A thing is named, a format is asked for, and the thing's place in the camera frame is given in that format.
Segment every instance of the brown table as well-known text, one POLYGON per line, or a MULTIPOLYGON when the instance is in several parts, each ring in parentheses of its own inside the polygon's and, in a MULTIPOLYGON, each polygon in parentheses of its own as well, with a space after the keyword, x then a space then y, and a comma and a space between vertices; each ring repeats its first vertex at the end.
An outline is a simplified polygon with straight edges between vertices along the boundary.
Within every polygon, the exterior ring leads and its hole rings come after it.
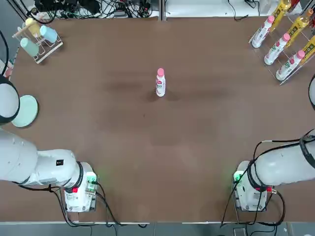
MULTIPOLYGON (((91 163, 120 221, 220 221, 232 174, 256 143, 298 138, 314 126, 313 65, 278 86, 248 44, 262 21, 56 20, 64 47, 40 65, 20 50, 12 75, 20 95, 38 99, 38 117, 29 128, 5 129, 91 163), (159 67, 163 98, 154 93, 159 67)), ((0 220, 63 220, 52 194, 0 186, 0 220)), ((286 221, 315 221, 313 188, 278 188, 286 221)), ((274 206, 258 220, 276 221, 274 206)), ((105 210, 79 218, 104 221, 105 210)), ((235 220, 232 204, 226 220, 235 220)))

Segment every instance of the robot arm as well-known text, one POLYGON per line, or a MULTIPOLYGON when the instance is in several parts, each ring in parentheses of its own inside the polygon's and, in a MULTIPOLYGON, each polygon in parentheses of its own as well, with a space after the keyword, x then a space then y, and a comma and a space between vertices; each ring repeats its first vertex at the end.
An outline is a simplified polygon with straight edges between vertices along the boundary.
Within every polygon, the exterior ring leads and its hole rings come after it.
POLYGON ((234 180, 237 183, 236 207, 243 211, 257 211, 257 208, 264 210, 267 191, 259 190, 265 186, 314 179, 314 155, 314 136, 307 135, 297 142, 264 152, 257 158, 255 165, 249 161, 241 162, 234 174, 234 180))
MULTIPOLYGON (((0 76, 0 125, 11 122, 20 108, 14 85, 0 76)), ((54 184, 64 188, 68 211, 95 209, 96 174, 64 149, 38 151, 34 144, 0 128, 0 180, 19 185, 54 184)))

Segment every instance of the white bottle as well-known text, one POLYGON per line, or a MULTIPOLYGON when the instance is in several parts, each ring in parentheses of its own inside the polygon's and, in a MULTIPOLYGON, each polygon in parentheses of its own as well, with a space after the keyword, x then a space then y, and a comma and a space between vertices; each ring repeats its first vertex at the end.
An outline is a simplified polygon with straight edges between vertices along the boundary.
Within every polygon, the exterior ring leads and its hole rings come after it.
POLYGON ((294 54, 287 62, 276 72, 276 78, 280 81, 285 80, 285 78, 291 73, 292 70, 300 63, 300 61, 305 56, 303 50, 298 51, 294 54))
POLYGON ((157 70, 156 93, 159 97, 165 95, 165 76, 163 68, 157 70))
POLYGON ((265 37, 269 33, 270 27, 275 20, 274 16, 268 16, 267 20, 262 24, 262 26, 257 30, 252 39, 252 46, 254 48, 259 48, 262 41, 264 41, 265 37))
POLYGON ((286 43, 290 40, 290 35, 285 33, 282 38, 280 38, 269 50, 264 60, 267 65, 271 65, 274 63, 275 59, 279 56, 279 54, 283 51, 286 43))

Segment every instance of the light green plate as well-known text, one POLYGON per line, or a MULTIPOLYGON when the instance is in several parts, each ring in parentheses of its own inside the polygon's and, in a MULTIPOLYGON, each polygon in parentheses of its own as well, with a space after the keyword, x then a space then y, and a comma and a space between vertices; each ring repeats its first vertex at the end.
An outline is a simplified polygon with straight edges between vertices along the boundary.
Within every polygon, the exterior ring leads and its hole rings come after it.
POLYGON ((16 127, 25 127, 30 125, 36 118, 38 104, 36 99, 31 95, 20 97, 20 111, 12 121, 16 127))

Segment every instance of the bottle rack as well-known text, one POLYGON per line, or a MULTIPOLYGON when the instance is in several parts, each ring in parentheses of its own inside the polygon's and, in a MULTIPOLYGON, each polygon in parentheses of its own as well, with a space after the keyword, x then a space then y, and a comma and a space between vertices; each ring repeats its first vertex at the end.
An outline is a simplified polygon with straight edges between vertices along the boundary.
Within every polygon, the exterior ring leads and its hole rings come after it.
POLYGON ((280 53, 278 58, 271 65, 266 65, 264 62, 265 55, 269 52, 270 48, 275 44, 277 40, 279 40, 291 27, 291 24, 299 15, 287 15, 289 22, 285 19, 285 17, 280 21, 279 25, 275 28, 273 32, 270 32, 265 40, 262 42, 259 48, 254 48, 251 44, 253 37, 249 40, 250 46, 253 48, 255 53, 261 59, 261 63, 263 63, 276 81, 279 82, 279 85, 283 85, 286 83, 296 72, 298 72, 305 64, 307 64, 315 54, 313 54, 303 65, 298 65, 284 80, 280 81, 276 78, 276 72, 278 69, 284 65, 287 60, 296 54, 299 50, 302 50, 303 47, 309 42, 312 38, 313 34, 311 28, 306 26, 300 34, 296 37, 296 39, 292 42, 290 47, 284 48, 284 50, 280 53))

